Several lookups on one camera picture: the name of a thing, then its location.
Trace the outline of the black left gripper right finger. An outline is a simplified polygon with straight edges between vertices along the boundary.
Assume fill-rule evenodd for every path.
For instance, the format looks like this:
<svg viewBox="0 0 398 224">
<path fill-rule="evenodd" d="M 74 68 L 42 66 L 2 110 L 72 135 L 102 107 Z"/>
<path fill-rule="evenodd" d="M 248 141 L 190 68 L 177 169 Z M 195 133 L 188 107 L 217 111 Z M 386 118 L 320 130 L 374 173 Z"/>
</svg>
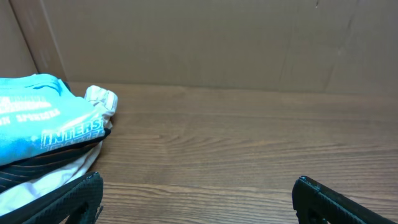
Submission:
<svg viewBox="0 0 398 224">
<path fill-rule="evenodd" d="M 396 224 L 307 176 L 292 189 L 300 224 Z"/>
</svg>

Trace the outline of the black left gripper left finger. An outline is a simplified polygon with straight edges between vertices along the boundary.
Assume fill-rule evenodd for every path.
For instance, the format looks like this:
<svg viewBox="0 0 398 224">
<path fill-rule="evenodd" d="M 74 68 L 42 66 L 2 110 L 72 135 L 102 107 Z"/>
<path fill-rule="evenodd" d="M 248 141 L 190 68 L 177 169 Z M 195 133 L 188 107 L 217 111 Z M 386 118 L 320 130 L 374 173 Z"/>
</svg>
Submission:
<svg viewBox="0 0 398 224">
<path fill-rule="evenodd" d="M 1 224 L 95 224 L 103 210 L 103 178 L 89 172 L 1 216 Z"/>
</svg>

